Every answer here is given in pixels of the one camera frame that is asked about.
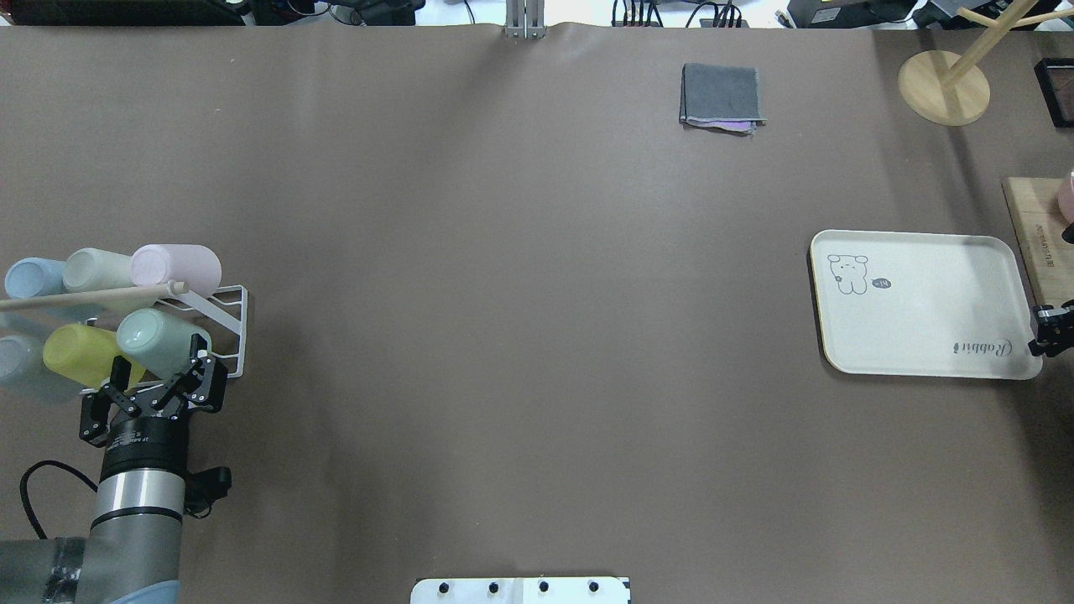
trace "yellow cup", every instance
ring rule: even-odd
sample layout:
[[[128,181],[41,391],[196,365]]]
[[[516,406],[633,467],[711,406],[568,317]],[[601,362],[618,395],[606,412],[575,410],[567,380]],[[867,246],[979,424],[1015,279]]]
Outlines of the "yellow cup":
[[[131,362],[131,384],[145,374],[145,368],[119,350],[114,331],[85,325],[66,325],[54,331],[41,356],[45,366],[87,388],[100,387],[112,375],[112,360],[120,356]]]

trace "round wooden base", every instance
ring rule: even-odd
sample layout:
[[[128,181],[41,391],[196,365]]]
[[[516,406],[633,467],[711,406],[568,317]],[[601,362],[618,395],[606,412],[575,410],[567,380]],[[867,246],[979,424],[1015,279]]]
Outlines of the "round wooden base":
[[[974,66],[944,89],[940,76],[959,59],[947,51],[927,51],[906,59],[899,70],[899,91],[921,117],[944,126],[966,126],[988,107],[988,80]]]

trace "wooden stand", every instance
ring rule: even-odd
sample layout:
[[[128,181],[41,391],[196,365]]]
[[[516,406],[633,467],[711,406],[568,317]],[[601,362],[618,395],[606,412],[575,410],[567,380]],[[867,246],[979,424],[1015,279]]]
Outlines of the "wooden stand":
[[[958,14],[988,28],[959,56],[946,51],[927,51],[910,57],[899,70],[899,91],[921,117],[944,126],[966,126],[988,107],[990,89],[977,62],[1015,27],[1024,27],[1072,14],[1059,11],[1022,18],[1036,0],[1014,0],[998,19],[989,19],[967,9]]]

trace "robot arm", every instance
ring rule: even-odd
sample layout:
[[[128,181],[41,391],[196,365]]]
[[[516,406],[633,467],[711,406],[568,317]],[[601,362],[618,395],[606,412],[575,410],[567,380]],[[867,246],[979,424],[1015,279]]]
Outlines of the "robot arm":
[[[227,468],[187,471],[190,416],[220,411],[227,386],[206,347],[194,335],[186,371],[131,397],[130,364],[116,357],[108,382],[83,397],[79,437],[105,447],[89,537],[0,543],[0,602],[175,602],[183,516],[231,487]]]

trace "black cable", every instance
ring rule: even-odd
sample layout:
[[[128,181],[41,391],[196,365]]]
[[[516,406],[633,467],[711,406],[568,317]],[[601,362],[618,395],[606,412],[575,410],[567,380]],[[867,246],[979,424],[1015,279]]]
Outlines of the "black cable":
[[[354,23],[354,14],[358,13],[358,11],[355,11],[353,9],[351,9],[350,17],[348,18],[348,20],[350,23],[347,23],[347,21],[340,19],[339,17],[335,16],[335,11],[332,10],[335,6],[336,6],[335,4],[329,4],[329,16],[332,17],[332,18],[334,18],[335,20],[337,20],[337,21],[339,21],[339,23],[342,23],[344,25],[352,25],[352,26],[355,26],[355,27],[365,23],[365,21],[362,21],[362,24]]]
[[[742,27],[742,10],[735,5],[734,0],[727,0],[727,4],[720,12],[720,19],[714,24],[714,27],[727,29]]]
[[[902,20],[891,20],[891,19],[889,19],[889,18],[887,18],[887,17],[885,17],[885,16],[881,16],[881,15],[876,14],[876,13],[875,13],[875,12],[874,12],[874,11],[872,10],[872,6],[870,6],[870,5],[869,5],[869,2],[866,2],[866,10],[867,10],[867,11],[869,11],[869,14],[870,14],[870,15],[872,15],[872,16],[874,16],[874,17],[876,17],[876,18],[881,19],[881,21],[883,21],[883,23],[890,23],[890,24],[896,24],[896,25],[898,25],[898,24],[903,24],[903,23],[906,23],[906,21],[909,21],[910,19],[914,18],[914,14],[913,14],[913,11],[911,11],[911,12],[910,12],[910,14],[908,14],[908,15],[906,15],[906,18],[904,18],[904,19],[902,19]]]
[[[38,533],[38,538],[41,540],[47,540],[48,536],[45,535],[45,530],[41,528],[41,522],[38,521],[38,515],[33,513],[33,505],[30,503],[30,493],[26,487],[27,484],[30,481],[30,476],[39,469],[44,468],[46,465],[59,468],[60,470],[66,470],[71,474],[74,474],[83,483],[86,483],[87,487],[93,489],[95,493],[97,492],[97,485],[92,480],[90,480],[88,476],[86,476],[82,472],[78,472],[74,468],[71,468],[70,465],[63,463],[62,461],[46,459],[31,465],[29,470],[23,473],[23,478],[19,479],[18,481],[18,497],[23,500],[23,510],[26,512],[26,519],[30,521],[30,527],[33,528],[33,532]]]
[[[185,509],[184,512],[186,512],[187,515],[190,516],[191,518],[194,518],[197,520],[204,520],[208,518],[209,514],[213,513],[213,504],[212,503],[208,504],[208,509],[206,509],[201,516],[194,514],[193,512],[190,512],[189,509]]]
[[[328,9],[324,9],[323,11],[321,11],[319,13],[303,13],[302,11],[300,11],[300,10],[297,10],[297,9],[294,8],[294,4],[291,3],[291,0],[287,0],[287,8],[290,9],[291,12],[294,13],[294,14],[296,14],[296,15],[302,15],[304,17],[319,17],[319,16],[323,15],[324,13],[331,11],[332,10],[332,4],[329,4]]]
[[[664,19],[661,17],[661,10],[656,8],[656,0],[650,0],[649,2],[649,15],[645,15],[645,0],[629,0],[630,5],[627,9],[627,0],[623,0],[623,27],[651,27],[653,24],[653,15],[656,15],[656,23],[664,27]],[[611,3],[611,26],[616,27],[619,23],[616,17],[619,16],[619,0],[614,0]]]
[[[712,18],[713,19],[715,19],[717,16],[720,16],[720,4],[716,4],[715,2],[701,2],[700,4],[697,5],[696,9],[694,9],[694,12],[690,14],[690,18],[686,19],[686,27],[690,27],[690,24],[694,23],[694,15],[696,15],[698,11],[700,11],[701,9],[703,9],[706,6],[712,6],[712,10],[713,10]]]

